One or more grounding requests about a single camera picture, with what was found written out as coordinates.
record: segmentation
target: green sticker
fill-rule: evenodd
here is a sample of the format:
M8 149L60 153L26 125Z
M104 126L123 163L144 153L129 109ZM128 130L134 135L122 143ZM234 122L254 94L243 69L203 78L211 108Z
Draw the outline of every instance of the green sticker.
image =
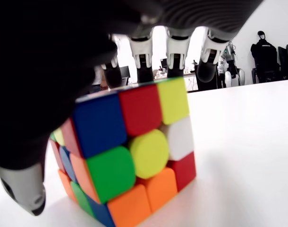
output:
M50 135L50 138L53 140L53 141L56 141L56 138L54 136L54 133L52 132L51 135Z
M134 162L125 147L107 150L86 162L101 203L121 195L135 184Z
M82 189L80 188L80 186L78 184L76 184L75 182L71 181L71 186L72 189L74 191L74 194L76 196L76 199L80 205L80 207L85 210L88 214L92 215L93 217L95 217L95 215L93 214L92 208L88 203L88 200L86 198L85 193L82 191Z

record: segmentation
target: desk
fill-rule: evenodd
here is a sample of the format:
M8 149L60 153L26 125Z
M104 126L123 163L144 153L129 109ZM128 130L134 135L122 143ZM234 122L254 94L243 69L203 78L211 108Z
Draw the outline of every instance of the desk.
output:
M141 227L288 227L288 81L188 94L197 178ZM46 208L0 184L0 227L101 227L65 195L48 145Z

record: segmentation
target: rubik's cube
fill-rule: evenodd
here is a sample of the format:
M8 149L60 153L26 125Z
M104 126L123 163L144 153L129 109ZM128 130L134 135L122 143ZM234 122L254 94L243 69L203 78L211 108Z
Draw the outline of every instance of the rubik's cube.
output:
M183 78L76 101L51 135L68 196L107 227L133 227L195 178Z

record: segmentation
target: white table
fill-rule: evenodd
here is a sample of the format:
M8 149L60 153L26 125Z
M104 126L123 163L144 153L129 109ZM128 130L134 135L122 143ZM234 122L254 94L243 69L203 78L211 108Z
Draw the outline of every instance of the white table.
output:
M288 81L188 94L197 178L142 227L288 227ZM50 145L47 203L30 216L0 184L0 227L100 227L65 195Z

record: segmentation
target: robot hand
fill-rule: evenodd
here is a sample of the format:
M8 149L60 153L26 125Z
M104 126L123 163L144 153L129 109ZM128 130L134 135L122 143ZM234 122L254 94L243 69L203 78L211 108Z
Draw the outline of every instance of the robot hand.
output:
M95 1L31 1L24 2L19 23L11 10L1 11L0 178L6 192L31 214L43 211L50 133L89 90L94 66L118 74L117 47L108 34L130 37L138 82L145 82L153 79L154 26L168 28L169 77L182 74L193 30L210 27L197 70L207 82L220 52L261 2L103 0L98 8Z

